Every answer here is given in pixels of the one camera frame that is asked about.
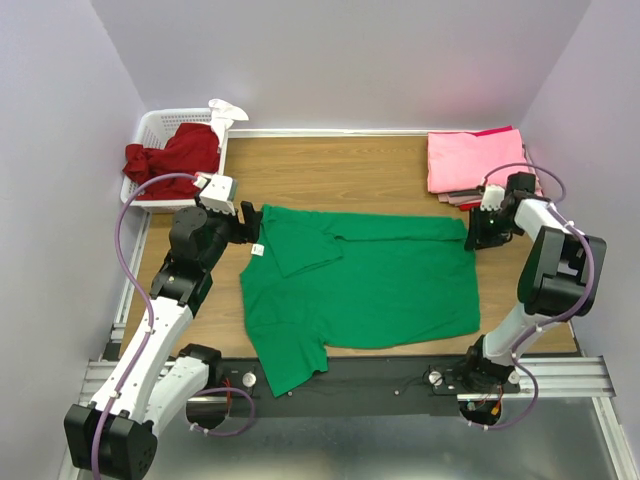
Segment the green t shirt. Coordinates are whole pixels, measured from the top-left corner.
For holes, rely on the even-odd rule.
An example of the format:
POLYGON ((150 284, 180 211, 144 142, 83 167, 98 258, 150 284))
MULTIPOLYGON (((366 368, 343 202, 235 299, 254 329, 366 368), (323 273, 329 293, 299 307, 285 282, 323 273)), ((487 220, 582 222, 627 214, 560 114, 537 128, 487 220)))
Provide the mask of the green t shirt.
POLYGON ((241 273, 245 329, 271 392, 328 370, 329 348, 385 349, 477 332, 476 260, 443 216, 265 205, 241 273))

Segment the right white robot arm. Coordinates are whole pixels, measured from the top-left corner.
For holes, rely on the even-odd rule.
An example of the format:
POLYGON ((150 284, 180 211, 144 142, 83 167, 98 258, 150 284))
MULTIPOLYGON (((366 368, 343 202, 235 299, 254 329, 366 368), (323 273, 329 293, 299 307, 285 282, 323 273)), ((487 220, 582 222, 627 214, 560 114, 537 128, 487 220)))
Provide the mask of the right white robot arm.
POLYGON ((509 381, 516 361, 544 333, 589 313, 596 297, 607 243, 577 229, 556 205, 536 194, 536 177, 517 172, 507 184, 480 187, 482 200, 469 212, 467 251, 494 248, 514 236, 532 241, 507 317, 465 355, 457 378, 480 392, 509 381))

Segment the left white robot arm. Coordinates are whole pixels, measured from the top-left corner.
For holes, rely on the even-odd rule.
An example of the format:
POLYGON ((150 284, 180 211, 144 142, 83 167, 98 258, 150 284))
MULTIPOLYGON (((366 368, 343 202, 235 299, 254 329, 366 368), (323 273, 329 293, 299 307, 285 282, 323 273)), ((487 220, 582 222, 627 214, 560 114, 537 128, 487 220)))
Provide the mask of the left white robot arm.
POLYGON ((75 467, 96 479, 142 479, 160 434, 190 398, 213 395, 230 404, 234 397, 251 397, 225 378, 215 349, 190 344, 171 369, 165 363, 206 299, 226 247, 256 242, 261 220, 247 201, 227 213, 203 201, 175 213, 170 249, 142 293, 146 309, 134 337, 89 403, 72 405, 64 418, 75 467))

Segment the folded shirts stack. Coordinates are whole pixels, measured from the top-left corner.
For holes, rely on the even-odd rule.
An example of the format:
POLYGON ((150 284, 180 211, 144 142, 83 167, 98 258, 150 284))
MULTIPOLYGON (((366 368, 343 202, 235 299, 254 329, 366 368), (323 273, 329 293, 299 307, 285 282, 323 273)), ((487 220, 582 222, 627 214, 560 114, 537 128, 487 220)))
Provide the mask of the folded shirts stack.
MULTIPOLYGON (((511 128, 513 127, 509 126, 509 127, 502 127, 499 129, 482 131, 482 132, 485 132, 486 134, 490 134, 493 132, 504 131, 511 128)), ((523 172, 530 171, 528 168, 524 167, 522 164, 511 163, 511 164, 506 164, 493 169, 492 171, 486 174, 490 176, 489 183, 504 187, 506 185, 506 181, 509 175, 520 172, 520 171, 523 171, 523 172)), ((451 205, 461 206, 465 208, 469 204, 474 204, 481 201, 482 194, 477 190, 479 186, 471 190, 463 190, 463 191, 456 191, 456 192, 450 192, 445 194, 434 194, 434 195, 436 195, 441 202, 447 202, 451 205)))

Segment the pink folded t shirt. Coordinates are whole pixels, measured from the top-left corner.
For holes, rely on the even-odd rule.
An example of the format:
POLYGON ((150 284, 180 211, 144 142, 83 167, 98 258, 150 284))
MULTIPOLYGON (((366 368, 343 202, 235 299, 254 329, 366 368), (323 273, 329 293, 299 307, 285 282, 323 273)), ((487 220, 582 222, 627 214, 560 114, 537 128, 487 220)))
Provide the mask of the pink folded t shirt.
POLYGON ((517 129, 485 132, 431 132, 427 137, 427 189, 432 194, 471 190, 493 169, 524 163, 517 129))

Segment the dark red t shirt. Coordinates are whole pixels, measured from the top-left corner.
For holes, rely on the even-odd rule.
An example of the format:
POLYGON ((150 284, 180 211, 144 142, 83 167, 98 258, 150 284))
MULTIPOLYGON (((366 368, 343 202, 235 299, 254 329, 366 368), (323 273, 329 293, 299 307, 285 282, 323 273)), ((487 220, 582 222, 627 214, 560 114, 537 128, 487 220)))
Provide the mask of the dark red t shirt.
MULTIPOLYGON (((208 125, 182 123, 164 148, 129 144, 125 148, 126 177, 138 185, 170 173, 216 173, 220 163, 219 140, 208 125)), ((143 190, 140 201, 192 199, 198 189, 192 180, 172 178, 143 190)))

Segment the white t shirt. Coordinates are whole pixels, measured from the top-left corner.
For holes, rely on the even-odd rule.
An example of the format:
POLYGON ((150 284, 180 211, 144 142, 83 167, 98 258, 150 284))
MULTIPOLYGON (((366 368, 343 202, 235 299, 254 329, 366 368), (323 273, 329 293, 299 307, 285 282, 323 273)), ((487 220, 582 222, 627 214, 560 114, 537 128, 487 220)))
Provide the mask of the white t shirt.
POLYGON ((218 138, 218 153, 226 148, 228 133, 235 122, 245 122, 249 116, 244 109, 222 99, 211 99, 209 127, 218 138))

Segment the white plastic laundry basket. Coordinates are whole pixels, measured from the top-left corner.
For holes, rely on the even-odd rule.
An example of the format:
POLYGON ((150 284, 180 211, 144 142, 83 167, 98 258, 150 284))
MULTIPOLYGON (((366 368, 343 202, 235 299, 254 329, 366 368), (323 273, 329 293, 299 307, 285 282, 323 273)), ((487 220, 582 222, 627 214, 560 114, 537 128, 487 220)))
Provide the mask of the white plastic laundry basket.
MULTIPOLYGON (((151 148, 164 148, 167 141, 175 135, 176 130, 182 123, 198 123, 209 126, 209 121, 210 111, 206 108, 150 111, 141 118, 134 140, 130 144, 141 144, 144 147, 151 148)), ((225 159, 226 148, 223 150, 223 153, 220 154, 218 171, 207 174, 222 174, 224 172, 225 159)), ((131 181, 124 174, 120 192, 121 200, 126 201, 138 186, 138 184, 131 181)), ((176 211, 194 204, 194 197, 186 200, 164 201, 140 201, 137 197, 133 202, 135 206, 154 213, 176 211)))

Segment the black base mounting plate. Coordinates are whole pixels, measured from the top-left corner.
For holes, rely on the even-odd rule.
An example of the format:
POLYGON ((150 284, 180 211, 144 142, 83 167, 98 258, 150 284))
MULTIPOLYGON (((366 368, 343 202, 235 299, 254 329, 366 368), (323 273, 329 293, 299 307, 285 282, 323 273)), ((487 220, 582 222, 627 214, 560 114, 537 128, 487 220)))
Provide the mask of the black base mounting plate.
POLYGON ((256 358, 226 358, 214 363, 205 386, 246 392, 256 417, 323 418, 388 415, 454 416, 467 402, 490 411, 517 385, 461 378, 463 358, 446 356, 331 357, 328 370, 276 397, 256 358))

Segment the aluminium frame rail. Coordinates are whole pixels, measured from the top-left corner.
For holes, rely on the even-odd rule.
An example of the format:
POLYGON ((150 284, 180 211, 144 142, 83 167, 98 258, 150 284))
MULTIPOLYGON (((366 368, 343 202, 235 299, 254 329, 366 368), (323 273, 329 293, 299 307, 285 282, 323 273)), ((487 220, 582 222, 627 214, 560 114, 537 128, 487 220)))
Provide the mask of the aluminium frame rail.
MULTIPOLYGON (((118 348, 124 344, 124 331, 132 297, 132 287, 126 286, 104 355, 99 361, 88 365, 81 398, 76 404, 87 405, 89 403, 123 356, 118 353, 118 348)), ((172 368, 178 355, 171 356, 169 354, 165 363, 167 369, 172 368)), ((614 387, 606 364, 601 358, 559 354, 531 356, 521 358, 516 366, 517 369, 507 383, 517 385, 520 391, 504 394, 497 402, 504 399, 524 399, 527 397, 537 400, 589 398, 594 402, 600 420, 605 420, 613 412, 611 400, 614 396, 614 387)), ((246 424, 251 424, 256 418, 256 408, 251 397, 249 399, 234 397, 232 401, 234 399, 239 399, 246 408, 244 421, 246 424)), ((219 396, 194 396, 187 401, 186 410, 178 413, 173 419, 182 416, 192 430, 213 436, 219 433, 219 428, 205 426, 204 420, 210 418, 216 423, 222 423, 228 415, 231 403, 226 404, 219 396)), ((485 427, 488 411, 481 409, 478 403, 469 401, 461 406, 460 410, 464 412, 465 419, 469 424, 479 428, 485 427)), ((64 479, 89 479, 92 477, 90 472, 73 465, 68 447, 60 475, 64 479)))

